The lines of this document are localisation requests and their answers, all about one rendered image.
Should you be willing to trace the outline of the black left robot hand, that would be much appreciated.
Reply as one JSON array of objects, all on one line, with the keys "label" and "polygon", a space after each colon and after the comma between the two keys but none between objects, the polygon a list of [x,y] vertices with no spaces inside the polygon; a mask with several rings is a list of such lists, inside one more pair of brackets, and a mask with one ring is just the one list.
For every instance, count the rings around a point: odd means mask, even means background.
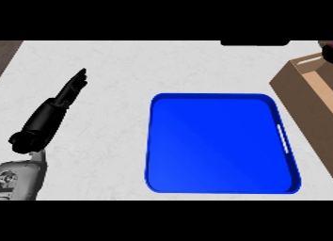
[{"label": "black left robot hand", "polygon": [[23,130],[9,139],[17,153],[40,152],[49,145],[83,88],[87,85],[86,69],[82,69],[67,82],[58,96],[49,98],[37,108]]}]

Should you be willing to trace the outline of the brown cardboard box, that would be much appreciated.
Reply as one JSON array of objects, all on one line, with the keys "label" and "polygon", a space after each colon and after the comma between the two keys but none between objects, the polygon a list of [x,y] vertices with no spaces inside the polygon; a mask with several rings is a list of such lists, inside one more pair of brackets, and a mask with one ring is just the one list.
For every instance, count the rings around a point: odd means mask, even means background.
[{"label": "brown cardboard box", "polygon": [[295,58],[270,85],[333,178],[333,64],[322,53]]}]

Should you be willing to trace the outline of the blue plastic tray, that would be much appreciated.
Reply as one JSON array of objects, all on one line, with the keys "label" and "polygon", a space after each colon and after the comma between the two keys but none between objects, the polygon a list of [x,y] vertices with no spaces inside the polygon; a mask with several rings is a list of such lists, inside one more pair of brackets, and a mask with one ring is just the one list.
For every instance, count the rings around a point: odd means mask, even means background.
[{"label": "blue plastic tray", "polygon": [[273,98],[157,94],[145,180],[157,193],[297,193],[298,165]]}]

